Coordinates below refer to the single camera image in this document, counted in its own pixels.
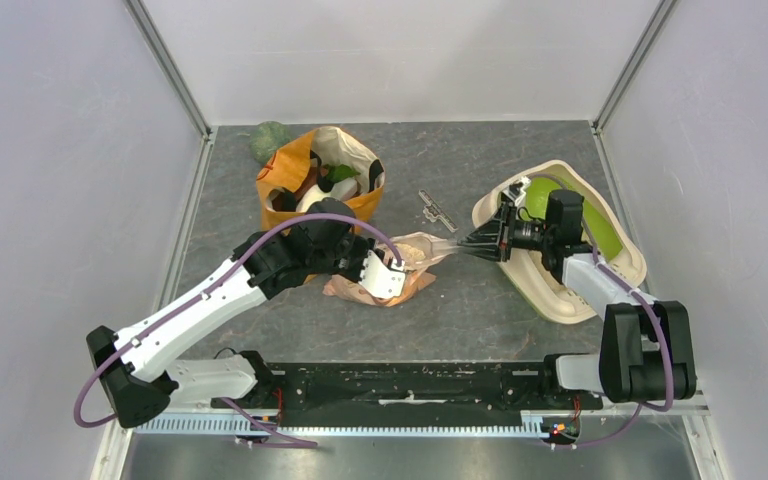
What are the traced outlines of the pink cat litter bag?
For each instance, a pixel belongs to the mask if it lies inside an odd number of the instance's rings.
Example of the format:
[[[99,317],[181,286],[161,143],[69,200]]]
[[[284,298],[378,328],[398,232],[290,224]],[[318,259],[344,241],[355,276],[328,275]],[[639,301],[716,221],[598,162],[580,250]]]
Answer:
[[[323,294],[372,306],[398,305],[431,285],[436,276],[428,269],[458,248],[455,240],[424,232],[392,237],[390,241],[401,255],[399,265],[387,244],[377,245],[377,251],[383,253],[383,258],[369,257],[358,282],[333,275],[323,287]]]

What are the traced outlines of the clear plastic litter scoop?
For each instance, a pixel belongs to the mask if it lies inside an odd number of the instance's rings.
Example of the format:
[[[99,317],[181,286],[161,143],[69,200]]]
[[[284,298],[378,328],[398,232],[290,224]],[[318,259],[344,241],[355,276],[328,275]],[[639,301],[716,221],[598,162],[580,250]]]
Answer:
[[[393,243],[405,262],[410,265],[439,262],[461,249],[456,241],[436,237],[403,237],[394,239]]]

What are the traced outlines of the grey bag sealing clip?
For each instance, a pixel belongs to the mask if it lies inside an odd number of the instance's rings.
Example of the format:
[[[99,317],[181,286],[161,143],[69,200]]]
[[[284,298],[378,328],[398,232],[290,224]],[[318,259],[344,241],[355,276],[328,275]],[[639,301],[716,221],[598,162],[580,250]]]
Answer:
[[[457,224],[443,211],[439,203],[425,189],[418,190],[418,196],[423,201],[423,214],[431,221],[441,223],[450,233],[458,231]]]

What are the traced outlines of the beige green litter box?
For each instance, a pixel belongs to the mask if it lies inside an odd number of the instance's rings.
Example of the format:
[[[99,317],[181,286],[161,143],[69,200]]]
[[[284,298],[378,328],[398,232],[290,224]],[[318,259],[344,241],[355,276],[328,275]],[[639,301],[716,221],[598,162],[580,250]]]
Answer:
[[[584,198],[583,218],[594,235],[600,254],[628,284],[641,286],[647,276],[642,252],[607,200],[562,160],[549,160],[502,181],[476,202],[471,213],[472,225],[478,227],[489,220],[499,207],[499,196],[504,188],[523,176],[530,179],[525,207],[538,218],[545,216],[549,193],[561,185],[581,194]],[[515,250],[499,268],[532,308],[549,321],[573,325],[596,315],[582,297],[550,275],[537,252]]]

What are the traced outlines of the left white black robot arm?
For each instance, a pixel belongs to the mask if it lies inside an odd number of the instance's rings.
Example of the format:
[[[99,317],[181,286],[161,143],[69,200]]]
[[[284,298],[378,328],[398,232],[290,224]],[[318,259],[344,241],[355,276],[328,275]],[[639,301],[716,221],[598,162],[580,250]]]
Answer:
[[[131,429],[185,397],[196,402],[239,398],[250,408],[264,407],[274,393],[267,375],[252,368],[218,370],[207,362],[197,367],[206,379],[185,380],[174,364],[232,318],[311,275],[341,274],[373,293],[397,292],[404,257],[396,253],[385,261],[382,245],[395,247],[390,235],[332,198],[251,234],[205,280],[152,315],[119,330],[100,325],[87,334],[94,371],[75,400],[74,422],[82,428],[114,422]]]

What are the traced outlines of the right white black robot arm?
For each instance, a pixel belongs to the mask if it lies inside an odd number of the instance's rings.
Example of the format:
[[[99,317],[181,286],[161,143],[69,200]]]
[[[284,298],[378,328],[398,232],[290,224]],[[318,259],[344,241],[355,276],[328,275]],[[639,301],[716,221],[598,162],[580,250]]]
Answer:
[[[578,391],[614,403],[635,402],[665,412],[697,392],[689,316],[678,301],[661,301],[631,286],[598,254],[584,221],[584,199],[574,191],[549,193],[546,212],[530,216],[521,186],[505,191],[497,211],[458,241],[469,255],[497,263],[515,251],[539,253],[542,266],[581,297],[603,322],[596,354],[546,358],[537,382],[539,400],[561,409]]]

